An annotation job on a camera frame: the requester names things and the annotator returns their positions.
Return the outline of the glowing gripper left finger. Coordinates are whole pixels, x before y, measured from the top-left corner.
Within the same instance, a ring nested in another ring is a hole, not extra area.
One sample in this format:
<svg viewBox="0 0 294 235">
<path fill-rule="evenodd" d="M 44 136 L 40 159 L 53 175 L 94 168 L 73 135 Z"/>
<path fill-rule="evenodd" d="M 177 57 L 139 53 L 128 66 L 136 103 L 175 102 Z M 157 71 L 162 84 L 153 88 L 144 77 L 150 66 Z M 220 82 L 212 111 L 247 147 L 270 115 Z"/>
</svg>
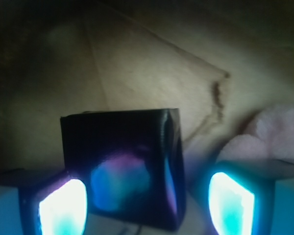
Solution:
<svg viewBox="0 0 294 235">
<path fill-rule="evenodd" d="M 0 169 L 0 235 L 82 235 L 87 206 L 67 171 Z"/>
</svg>

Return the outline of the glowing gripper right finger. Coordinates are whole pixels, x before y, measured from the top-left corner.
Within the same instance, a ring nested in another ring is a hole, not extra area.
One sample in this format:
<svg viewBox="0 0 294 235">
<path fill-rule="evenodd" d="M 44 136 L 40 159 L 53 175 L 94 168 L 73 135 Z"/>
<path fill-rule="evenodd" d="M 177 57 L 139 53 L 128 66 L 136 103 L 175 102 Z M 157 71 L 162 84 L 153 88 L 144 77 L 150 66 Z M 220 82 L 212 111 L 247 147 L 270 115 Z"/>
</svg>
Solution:
<svg viewBox="0 0 294 235">
<path fill-rule="evenodd" d="M 219 235 L 294 235 L 294 162 L 221 161 L 208 186 Z"/>
</svg>

